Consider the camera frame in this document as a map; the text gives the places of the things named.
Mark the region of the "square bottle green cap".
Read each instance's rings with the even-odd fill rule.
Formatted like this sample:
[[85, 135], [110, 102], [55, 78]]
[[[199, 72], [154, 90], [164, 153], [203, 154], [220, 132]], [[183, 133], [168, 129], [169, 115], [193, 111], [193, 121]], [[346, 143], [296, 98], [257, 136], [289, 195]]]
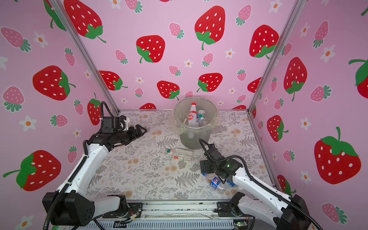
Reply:
[[198, 122], [199, 127], [200, 126], [202, 127], [202, 126], [206, 125], [205, 111], [204, 110], [199, 110], [198, 111], [197, 122]]

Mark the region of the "Pepsi label clear bottle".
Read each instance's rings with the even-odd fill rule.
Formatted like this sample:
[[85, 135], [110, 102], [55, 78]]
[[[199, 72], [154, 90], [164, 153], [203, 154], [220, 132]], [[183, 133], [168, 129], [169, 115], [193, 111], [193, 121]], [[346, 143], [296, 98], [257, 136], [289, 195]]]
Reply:
[[223, 194], [226, 191], [226, 187], [217, 177], [209, 177], [208, 179], [210, 186], [220, 194]]

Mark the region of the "clear bottle blue label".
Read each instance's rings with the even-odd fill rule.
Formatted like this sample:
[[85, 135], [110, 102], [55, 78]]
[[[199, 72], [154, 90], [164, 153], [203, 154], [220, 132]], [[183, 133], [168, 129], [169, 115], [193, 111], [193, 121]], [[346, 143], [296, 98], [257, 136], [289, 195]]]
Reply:
[[230, 188], [235, 188], [235, 189], [237, 189], [239, 187], [238, 185], [236, 185], [235, 183], [233, 183], [230, 180], [226, 181], [226, 185], [229, 186]]

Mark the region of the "clear bottle red cap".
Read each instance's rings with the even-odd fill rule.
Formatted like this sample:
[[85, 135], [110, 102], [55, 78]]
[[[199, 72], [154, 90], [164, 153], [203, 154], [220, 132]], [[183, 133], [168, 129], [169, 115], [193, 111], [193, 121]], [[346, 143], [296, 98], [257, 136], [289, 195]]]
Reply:
[[188, 125], [190, 127], [197, 127], [197, 112], [196, 112], [196, 103], [192, 103], [190, 107], [190, 112], [188, 115]]

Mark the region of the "clear bottle red green label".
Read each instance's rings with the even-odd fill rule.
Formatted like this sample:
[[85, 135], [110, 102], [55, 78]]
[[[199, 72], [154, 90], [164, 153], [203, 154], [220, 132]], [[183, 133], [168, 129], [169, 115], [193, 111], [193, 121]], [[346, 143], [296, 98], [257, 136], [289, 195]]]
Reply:
[[171, 156], [173, 159], [191, 161], [193, 158], [193, 152], [187, 149], [174, 148], [165, 149], [163, 151], [166, 155]]

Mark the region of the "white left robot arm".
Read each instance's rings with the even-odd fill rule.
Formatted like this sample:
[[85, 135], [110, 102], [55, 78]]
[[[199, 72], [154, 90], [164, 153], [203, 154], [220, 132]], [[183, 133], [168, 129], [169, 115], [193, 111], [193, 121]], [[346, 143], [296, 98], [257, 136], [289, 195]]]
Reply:
[[131, 213], [126, 197], [109, 195], [98, 201], [86, 198], [95, 172], [115, 147], [126, 146], [147, 133], [141, 125], [129, 126], [129, 118], [103, 117], [99, 131], [83, 142], [83, 155], [65, 182], [53, 193], [46, 193], [42, 203], [47, 212], [43, 229], [71, 226], [74, 230], [96, 221], [107, 213], [122, 217]]

